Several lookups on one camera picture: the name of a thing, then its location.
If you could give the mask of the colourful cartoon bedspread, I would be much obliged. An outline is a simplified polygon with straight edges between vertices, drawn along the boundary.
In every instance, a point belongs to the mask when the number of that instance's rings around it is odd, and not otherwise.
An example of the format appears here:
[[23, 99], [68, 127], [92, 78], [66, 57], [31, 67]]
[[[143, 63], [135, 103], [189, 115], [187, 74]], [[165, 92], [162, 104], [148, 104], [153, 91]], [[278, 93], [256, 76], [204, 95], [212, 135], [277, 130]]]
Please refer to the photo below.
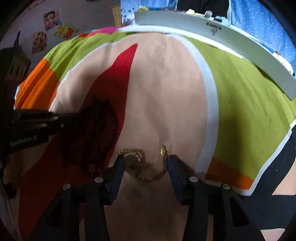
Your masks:
[[75, 113], [109, 101], [102, 137], [61, 140], [23, 153], [18, 232], [23, 240], [66, 183], [84, 184], [127, 157], [111, 240], [181, 240], [187, 208], [175, 198], [161, 146], [202, 181], [229, 184], [265, 240], [295, 240], [295, 101], [255, 65], [177, 34], [99, 30], [54, 47], [16, 94], [17, 109]]

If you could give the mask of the white cartoon-lined storage box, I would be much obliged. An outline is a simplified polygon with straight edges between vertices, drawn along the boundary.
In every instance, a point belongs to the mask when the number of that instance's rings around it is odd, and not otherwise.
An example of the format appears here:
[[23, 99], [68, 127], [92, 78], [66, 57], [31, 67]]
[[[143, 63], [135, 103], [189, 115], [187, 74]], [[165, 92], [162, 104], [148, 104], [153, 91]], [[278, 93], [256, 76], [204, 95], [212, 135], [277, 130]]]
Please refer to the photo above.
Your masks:
[[176, 28], [207, 37], [234, 50], [265, 72], [289, 99], [295, 98], [295, 78], [256, 40], [220, 22], [175, 11], [136, 11], [135, 23]]

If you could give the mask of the blue fabric wardrobe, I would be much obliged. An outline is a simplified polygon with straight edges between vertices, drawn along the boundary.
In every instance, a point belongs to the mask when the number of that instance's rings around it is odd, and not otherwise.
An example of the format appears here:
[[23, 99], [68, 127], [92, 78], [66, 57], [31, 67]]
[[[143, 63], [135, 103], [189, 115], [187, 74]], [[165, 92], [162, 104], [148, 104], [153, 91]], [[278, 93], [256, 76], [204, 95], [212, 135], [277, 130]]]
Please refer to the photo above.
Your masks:
[[[140, 6], [151, 10], [177, 9], [178, 1], [121, 1], [122, 23], [134, 19]], [[255, 37], [269, 51], [277, 52], [295, 70], [295, 41], [274, 14], [259, 1], [229, 1], [229, 24]]]

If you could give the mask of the hanging dark clothes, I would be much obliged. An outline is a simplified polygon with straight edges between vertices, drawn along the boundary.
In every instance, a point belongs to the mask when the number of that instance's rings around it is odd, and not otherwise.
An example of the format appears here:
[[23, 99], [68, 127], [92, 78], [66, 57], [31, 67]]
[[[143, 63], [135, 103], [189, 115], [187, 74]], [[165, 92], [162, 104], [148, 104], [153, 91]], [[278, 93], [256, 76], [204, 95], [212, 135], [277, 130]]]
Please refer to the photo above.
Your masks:
[[196, 13], [204, 14], [211, 11], [213, 16], [226, 16], [229, 0], [179, 0], [177, 9], [187, 11], [193, 9]]

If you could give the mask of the cartoon family wall poster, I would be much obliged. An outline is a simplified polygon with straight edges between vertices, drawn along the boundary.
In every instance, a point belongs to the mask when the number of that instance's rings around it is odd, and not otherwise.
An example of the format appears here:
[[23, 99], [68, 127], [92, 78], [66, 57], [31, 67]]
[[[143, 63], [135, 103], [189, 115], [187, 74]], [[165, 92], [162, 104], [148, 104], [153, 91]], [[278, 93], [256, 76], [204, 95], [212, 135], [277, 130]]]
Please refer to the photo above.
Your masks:
[[48, 35], [46, 31], [33, 34], [32, 54], [43, 52], [47, 48]]

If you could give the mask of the yellow cartoon wall sticker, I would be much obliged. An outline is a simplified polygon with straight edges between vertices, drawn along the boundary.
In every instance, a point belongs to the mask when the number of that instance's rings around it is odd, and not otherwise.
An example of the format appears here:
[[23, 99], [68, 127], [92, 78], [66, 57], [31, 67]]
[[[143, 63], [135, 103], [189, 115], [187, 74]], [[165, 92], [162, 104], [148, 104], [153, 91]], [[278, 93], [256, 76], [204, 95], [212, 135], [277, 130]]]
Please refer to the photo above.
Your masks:
[[62, 38], [64, 40], [71, 39], [76, 33], [80, 31], [79, 28], [73, 25], [61, 23], [54, 33], [54, 37]]

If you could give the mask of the cartoon boy wall poster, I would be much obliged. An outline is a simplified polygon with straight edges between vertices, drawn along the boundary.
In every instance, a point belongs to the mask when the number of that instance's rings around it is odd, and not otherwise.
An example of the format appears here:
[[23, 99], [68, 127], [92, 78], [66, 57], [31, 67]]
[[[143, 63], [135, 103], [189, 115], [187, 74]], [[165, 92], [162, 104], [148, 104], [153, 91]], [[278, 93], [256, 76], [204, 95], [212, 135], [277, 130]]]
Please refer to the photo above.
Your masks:
[[49, 29], [56, 27], [60, 25], [60, 16], [59, 16], [59, 11], [58, 9], [54, 9], [52, 11], [49, 11], [45, 14], [43, 14], [43, 20], [44, 20], [44, 25], [46, 31]]

